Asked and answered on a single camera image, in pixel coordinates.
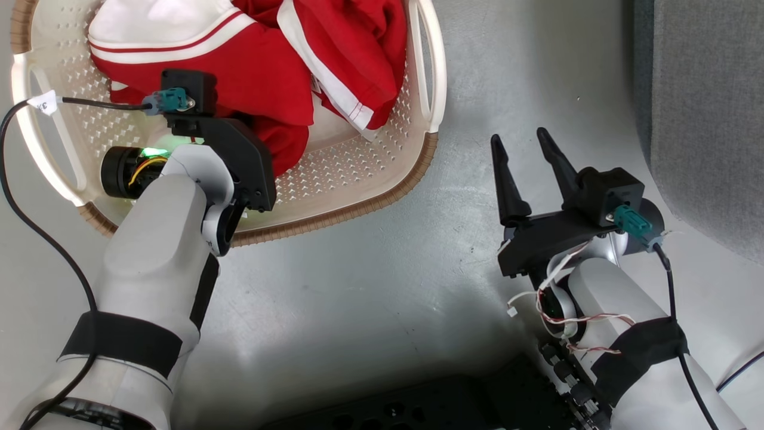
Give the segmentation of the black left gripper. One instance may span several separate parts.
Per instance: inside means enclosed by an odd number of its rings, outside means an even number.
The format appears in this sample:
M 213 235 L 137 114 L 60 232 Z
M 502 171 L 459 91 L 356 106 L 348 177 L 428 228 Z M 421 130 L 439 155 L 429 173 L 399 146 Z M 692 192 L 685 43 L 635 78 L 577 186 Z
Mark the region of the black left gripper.
M 276 203 L 275 172 L 270 150 L 245 123 L 203 115 L 166 115 L 175 136 L 202 138 L 223 161 L 242 190 L 250 210 L 272 211 Z

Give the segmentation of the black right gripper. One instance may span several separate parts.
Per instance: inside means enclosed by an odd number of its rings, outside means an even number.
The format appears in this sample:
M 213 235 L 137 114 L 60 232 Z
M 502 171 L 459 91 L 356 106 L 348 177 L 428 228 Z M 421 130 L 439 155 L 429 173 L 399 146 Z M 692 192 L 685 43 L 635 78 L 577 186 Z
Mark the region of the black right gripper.
M 537 128 L 537 138 L 546 161 L 556 176 L 563 198 L 562 210 L 532 218 L 531 208 L 519 195 L 508 166 L 508 154 L 499 134 L 491 136 L 491 155 L 500 224 L 513 230 L 498 251 L 502 276 L 529 275 L 546 266 L 552 257 L 581 245 L 594 237 L 616 231 L 606 221 L 601 225 L 576 206 L 580 186 L 578 172 L 544 127 Z

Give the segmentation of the red and white garment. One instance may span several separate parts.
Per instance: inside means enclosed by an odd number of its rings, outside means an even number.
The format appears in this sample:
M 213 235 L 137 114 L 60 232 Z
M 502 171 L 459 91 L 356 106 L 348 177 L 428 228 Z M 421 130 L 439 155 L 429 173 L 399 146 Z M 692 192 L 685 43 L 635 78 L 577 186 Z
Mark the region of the red and white garment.
M 314 102 L 360 133 L 379 130 L 403 87 L 403 0 L 104 0 L 88 27 L 111 100 L 136 104 L 164 70 L 217 81 L 217 114 L 253 117 L 275 175 L 309 141 Z

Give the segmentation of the cream perforated laundry basket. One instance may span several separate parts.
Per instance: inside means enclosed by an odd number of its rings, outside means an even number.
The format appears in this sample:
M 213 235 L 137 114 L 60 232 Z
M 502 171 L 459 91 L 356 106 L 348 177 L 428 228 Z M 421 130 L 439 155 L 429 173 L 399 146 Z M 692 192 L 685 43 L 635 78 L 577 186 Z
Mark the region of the cream perforated laundry basket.
M 390 206 L 406 196 L 427 172 L 445 112 L 445 47 L 432 0 L 402 0 L 408 18 L 403 87 L 387 123 L 358 133 L 315 105 L 315 123 L 300 163 L 276 180 L 276 206 L 258 215 L 248 211 L 233 247 L 275 241 L 327 228 Z M 107 101 L 111 82 L 90 58 L 87 29 L 103 0 L 0 0 L 8 17 L 14 54 L 14 102 L 35 91 Z M 56 163 L 27 107 L 17 114 L 27 149 L 48 183 L 75 205 L 96 231 L 111 237 L 132 202 L 109 198 L 100 166 L 114 146 L 147 147 L 156 125 L 139 112 L 92 106 L 60 107 L 53 114 L 60 141 L 73 169 L 69 180 Z

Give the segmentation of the grey fabric sofa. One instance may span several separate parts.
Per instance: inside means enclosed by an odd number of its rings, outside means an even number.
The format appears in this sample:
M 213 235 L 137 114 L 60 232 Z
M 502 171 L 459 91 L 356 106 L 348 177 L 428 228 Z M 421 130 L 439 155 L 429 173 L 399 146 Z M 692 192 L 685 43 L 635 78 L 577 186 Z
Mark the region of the grey fabric sofa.
M 764 266 L 764 0 L 634 0 L 642 152 L 672 214 Z

